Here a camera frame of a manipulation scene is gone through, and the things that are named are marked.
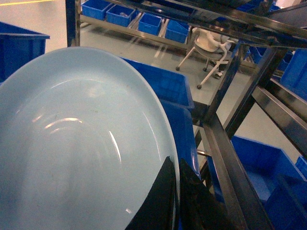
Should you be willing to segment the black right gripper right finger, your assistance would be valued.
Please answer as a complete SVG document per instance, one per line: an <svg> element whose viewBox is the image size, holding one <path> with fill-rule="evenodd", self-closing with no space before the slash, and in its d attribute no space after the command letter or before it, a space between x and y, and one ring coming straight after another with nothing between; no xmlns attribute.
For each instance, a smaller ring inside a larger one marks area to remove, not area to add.
<svg viewBox="0 0 307 230"><path fill-rule="evenodd" d="M182 158L180 170L180 219L184 230L237 230L209 189Z"/></svg>

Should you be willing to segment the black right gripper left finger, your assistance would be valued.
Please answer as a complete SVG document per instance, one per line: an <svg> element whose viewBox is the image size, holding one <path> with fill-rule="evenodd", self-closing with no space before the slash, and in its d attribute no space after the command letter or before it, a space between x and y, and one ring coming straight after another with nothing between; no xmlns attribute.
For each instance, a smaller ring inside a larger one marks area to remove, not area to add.
<svg viewBox="0 0 307 230"><path fill-rule="evenodd" d="M146 199L126 229L177 230L178 207L175 167L170 157L166 157Z"/></svg>

